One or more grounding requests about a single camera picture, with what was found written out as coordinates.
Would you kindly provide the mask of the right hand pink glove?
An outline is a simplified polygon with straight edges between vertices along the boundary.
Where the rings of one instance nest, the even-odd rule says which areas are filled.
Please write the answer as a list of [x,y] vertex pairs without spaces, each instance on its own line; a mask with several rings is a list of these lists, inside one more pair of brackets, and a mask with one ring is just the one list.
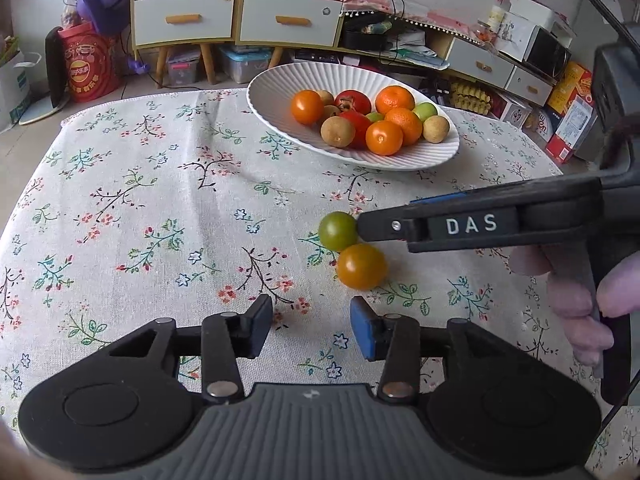
[[[559,276],[540,246],[515,247],[509,264],[516,274],[548,275],[549,306],[560,319],[576,360],[597,366],[602,352],[613,347],[614,335],[591,316],[593,300],[588,288],[572,278]],[[596,299],[606,318],[619,318],[639,310],[638,252],[625,258],[600,281]]]

